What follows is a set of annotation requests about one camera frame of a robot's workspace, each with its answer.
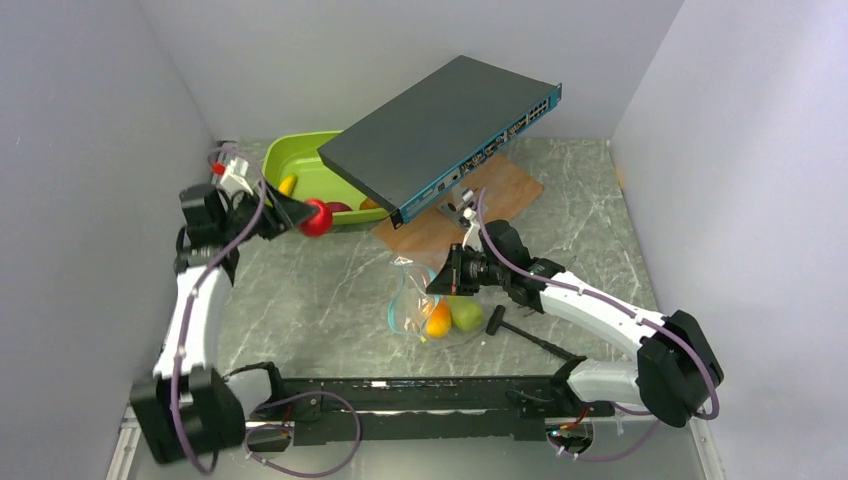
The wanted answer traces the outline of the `yellow toy banana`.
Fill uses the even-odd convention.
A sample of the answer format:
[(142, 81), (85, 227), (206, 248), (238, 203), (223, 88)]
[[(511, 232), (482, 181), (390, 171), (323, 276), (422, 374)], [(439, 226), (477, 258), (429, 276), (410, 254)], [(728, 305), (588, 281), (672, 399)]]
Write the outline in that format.
[(278, 191), (288, 197), (291, 197), (294, 189), (298, 183), (298, 175), (297, 174), (289, 174), (285, 176), (280, 184), (278, 185)]

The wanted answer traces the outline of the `red toy apple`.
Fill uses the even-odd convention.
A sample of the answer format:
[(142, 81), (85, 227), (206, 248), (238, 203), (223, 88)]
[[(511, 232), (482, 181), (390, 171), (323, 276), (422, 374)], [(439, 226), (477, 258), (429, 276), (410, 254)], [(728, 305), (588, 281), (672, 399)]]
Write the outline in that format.
[(305, 236), (317, 238), (327, 233), (333, 224), (333, 212), (326, 203), (318, 199), (307, 199), (307, 205), (316, 208), (315, 214), (298, 226), (298, 230)]

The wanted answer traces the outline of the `clear zip top bag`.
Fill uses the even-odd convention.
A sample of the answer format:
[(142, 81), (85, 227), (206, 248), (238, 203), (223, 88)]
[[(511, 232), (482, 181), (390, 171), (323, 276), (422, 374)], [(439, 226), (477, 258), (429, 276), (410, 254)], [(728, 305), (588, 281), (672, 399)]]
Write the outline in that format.
[(424, 325), (428, 314), (450, 295), (428, 295), (425, 290), (436, 276), (435, 271), (424, 264), (405, 257), (397, 257), (391, 263), (392, 272), (397, 279), (397, 290), (387, 306), (387, 323), (390, 330), (398, 335), (413, 338), (433, 348), (446, 348), (460, 345), (479, 334), (479, 330), (464, 332), (453, 326), (443, 338), (428, 338), (424, 334)]

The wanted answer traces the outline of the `green toy pear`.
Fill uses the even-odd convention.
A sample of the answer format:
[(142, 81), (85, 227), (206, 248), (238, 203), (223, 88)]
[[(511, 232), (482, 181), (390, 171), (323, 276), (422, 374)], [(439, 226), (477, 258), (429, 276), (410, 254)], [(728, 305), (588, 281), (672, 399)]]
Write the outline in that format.
[(464, 332), (479, 330), (484, 323), (481, 305), (471, 297), (449, 296), (446, 298), (450, 308), (453, 326)]

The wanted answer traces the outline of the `orange toy mango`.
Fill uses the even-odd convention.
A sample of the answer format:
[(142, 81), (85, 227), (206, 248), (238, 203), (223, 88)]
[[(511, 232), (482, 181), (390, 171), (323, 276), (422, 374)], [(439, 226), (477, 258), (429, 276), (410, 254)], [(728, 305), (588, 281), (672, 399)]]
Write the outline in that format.
[(428, 338), (439, 339), (445, 337), (452, 328), (452, 314), (446, 300), (439, 303), (428, 314), (424, 325), (424, 334)]

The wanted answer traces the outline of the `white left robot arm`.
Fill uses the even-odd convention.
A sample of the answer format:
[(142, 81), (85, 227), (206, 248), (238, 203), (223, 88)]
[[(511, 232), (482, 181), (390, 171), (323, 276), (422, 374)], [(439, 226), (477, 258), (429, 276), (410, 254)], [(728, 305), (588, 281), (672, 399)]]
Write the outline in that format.
[(130, 405), (160, 465), (198, 463), (240, 445), (246, 420), (279, 417), (287, 392), (271, 362), (223, 375), (215, 365), (223, 309), (236, 277), (238, 245), (274, 239), (313, 219), (320, 209), (271, 189), (227, 194), (212, 184), (183, 190), (185, 218), (176, 241), (177, 302), (160, 356), (148, 379), (136, 381)]

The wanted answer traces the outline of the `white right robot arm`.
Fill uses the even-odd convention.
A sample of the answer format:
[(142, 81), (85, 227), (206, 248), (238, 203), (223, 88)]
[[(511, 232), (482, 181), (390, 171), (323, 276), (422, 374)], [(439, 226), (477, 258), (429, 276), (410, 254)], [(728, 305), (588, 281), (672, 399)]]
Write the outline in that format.
[(517, 305), (578, 325), (629, 359), (567, 354), (550, 391), (557, 411), (574, 415), (595, 402), (640, 405), (672, 427), (718, 416), (724, 373), (693, 315), (646, 310), (589, 285), (565, 266), (532, 256), (505, 220), (487, 223), (478, 236), (480, 247), (450, 247), (428, 294), (473, 296), (497, 286)]

